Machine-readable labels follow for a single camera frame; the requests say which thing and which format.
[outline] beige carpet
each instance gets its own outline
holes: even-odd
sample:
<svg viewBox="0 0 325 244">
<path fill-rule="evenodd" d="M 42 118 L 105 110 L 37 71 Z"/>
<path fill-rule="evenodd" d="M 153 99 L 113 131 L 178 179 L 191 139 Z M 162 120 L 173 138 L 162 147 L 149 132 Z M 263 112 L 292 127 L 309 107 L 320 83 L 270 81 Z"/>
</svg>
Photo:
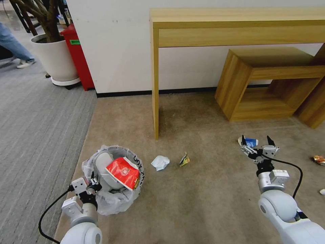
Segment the beige carpet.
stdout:
<svg viewBox="0 0 325 244">
<path fill-rule="evenodd" d="M 296 196 L 298 205 L 325 227 L 325 167 L 310 161 L 325 154 L 325 125 L 312 130 L 296 118 L 228 122 L 213 93 L 160 96 L 160 137 L 154 140 L 151 96 L 100 98 L 93 114 L 74 178 L 82 175 L 81 162 L 102 144 L 128 147 L 144 162 L 145 180 L 139 198 L 124 213 L 100 216 L 103 243 L 281 243 L 258 209 L 260 196 L 256 166 L 239 149 L 242 134 L 266 144 L 269 135 L 280 146 L 277 158 L 299 165 L 304 179 Z M 178 163 L 184 152 L 191 162 Z M 157 156 L 170 165 L 156 172 Z M 275 163 L 291 176 L 286 192 L 292 194 L 299 173 Z M 62 217 L 56 238 L 69 228 Z"/>
</svg>

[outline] white plastic bag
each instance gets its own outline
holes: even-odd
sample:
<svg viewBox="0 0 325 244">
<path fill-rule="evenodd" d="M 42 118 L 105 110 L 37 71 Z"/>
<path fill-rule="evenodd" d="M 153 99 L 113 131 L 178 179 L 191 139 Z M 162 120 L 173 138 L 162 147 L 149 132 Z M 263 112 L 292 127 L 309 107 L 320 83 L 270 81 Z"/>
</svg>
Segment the white plastic bag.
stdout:
<svg viewBox="0 0 325 244">
<path fill-rule="evenodd" d="M 103 152 L 108 152 L 113 155 L 114 159 L 119 157 L 127 157 L 132 163 L 136 164 L 140 171 L 140 179 L 138 186 L 130 191 L 123 187 L 119 190 L 105 191 L 100 190 L 96 195 L 96 201 L 98 204 L 98 213 L 101 215 L 117 214 L 119 212 L 126 211 L 133 203 L 133 201 L 139 196 L 141 186 L 144 179 L 144 168 L 142 161 L 138 159 L 137 155 L 127 148 L 120 146 L 101 146 L 101 148 L 90 157 L 90 159 L 82 162 L 81 168 L 85 177 L 90 179 L 92 172 L 94 171 L 94 163 L 96 158 Z"/>
</svg>

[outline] red bin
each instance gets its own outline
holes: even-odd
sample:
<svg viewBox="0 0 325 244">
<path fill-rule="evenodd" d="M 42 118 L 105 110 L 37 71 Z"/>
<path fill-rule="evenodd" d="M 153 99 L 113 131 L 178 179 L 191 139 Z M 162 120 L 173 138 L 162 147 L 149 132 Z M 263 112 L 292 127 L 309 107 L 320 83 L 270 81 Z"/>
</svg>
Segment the red bin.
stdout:
<svg viewBox="0 0 325 244">
<path fill-rule="evenodd" d="M 95 88 L 74 25 L 69 25 L 69 27 L 64 29 L 61 34 L 64 36 L 64 39 L 68 45 L 72 60 L 75 68 L 77 69 L 84 90 L 87 91 L 90 88 Z"/>
</svg>

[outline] black baseboard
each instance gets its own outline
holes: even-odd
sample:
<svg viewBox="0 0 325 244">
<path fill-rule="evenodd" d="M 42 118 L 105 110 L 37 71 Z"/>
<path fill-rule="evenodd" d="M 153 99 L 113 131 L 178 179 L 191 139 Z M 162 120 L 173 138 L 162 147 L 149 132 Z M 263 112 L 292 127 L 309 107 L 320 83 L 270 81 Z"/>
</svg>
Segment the black baseboard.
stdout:
<svg viewBox="0 0 325 244">
<path fill-rule="evenodd" d="M 261 85 L 248 85 L 248 88 L 254 87 L 268 87 L 269 84 L 261 84 Z M 183 88 L 183 89 L 168 89 L 168 90 L 160 90 L 159 94 L 173 94 L 173 93 L 197 93 L 197 92 L 211 92 L 217 89 L 216 86 L 213 87 L 198 87 L 198 88 Z M 114 93 L 96 93 L 98 98 L 104 97 L 123 97 L 123 96 L 140 96 L 140 95 L 151 95 L 151 90 L 145 91 L 122 91 L 122 92 L 114 92 Z"/>
</svg>

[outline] jeans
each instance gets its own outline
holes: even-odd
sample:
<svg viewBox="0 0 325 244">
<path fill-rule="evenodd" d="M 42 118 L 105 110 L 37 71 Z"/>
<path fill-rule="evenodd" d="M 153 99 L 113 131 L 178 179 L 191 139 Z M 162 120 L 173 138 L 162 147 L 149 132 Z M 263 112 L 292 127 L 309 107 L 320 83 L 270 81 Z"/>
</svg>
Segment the jeans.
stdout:
<svg viewBox="0 0 325 244">
<path fill-rule="evenodd" d="M 34 59 L 33 55 L 14 37 L 10 30 L 0 22 L 0 45 L 21 60 Z"/>
</svg>

